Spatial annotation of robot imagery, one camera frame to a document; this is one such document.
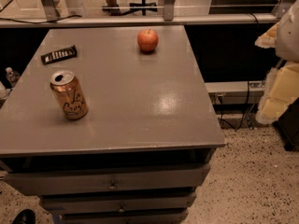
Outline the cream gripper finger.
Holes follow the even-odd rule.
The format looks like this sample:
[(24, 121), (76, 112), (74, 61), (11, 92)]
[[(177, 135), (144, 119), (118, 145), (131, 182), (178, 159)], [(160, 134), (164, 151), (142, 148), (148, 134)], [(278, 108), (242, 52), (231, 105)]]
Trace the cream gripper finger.
[(272, 27), (270, 27), (265, 33), (260, 35), (256, 39), (254, 45), (263, 49), (274, 48), (276, 46), (277, 31), (278, 22), (275, 23)]
[(271, 124), (298, 98), (299, 63), (287, 61), (282, 68), (272, 68), (267, 74), (255, 119), (263, 125)]

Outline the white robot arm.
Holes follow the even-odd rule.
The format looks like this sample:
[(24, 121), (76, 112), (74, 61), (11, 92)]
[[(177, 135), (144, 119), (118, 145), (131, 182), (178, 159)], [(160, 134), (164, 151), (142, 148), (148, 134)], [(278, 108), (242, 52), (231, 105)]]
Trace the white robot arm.
[(299, 98), (299, 0), (257, 38), (255, 45), (274, 48), (276, 55), (286, 62), (281, 68), (271, 68), (267, 74), (255, 116), (259, 123), (271, 124)]

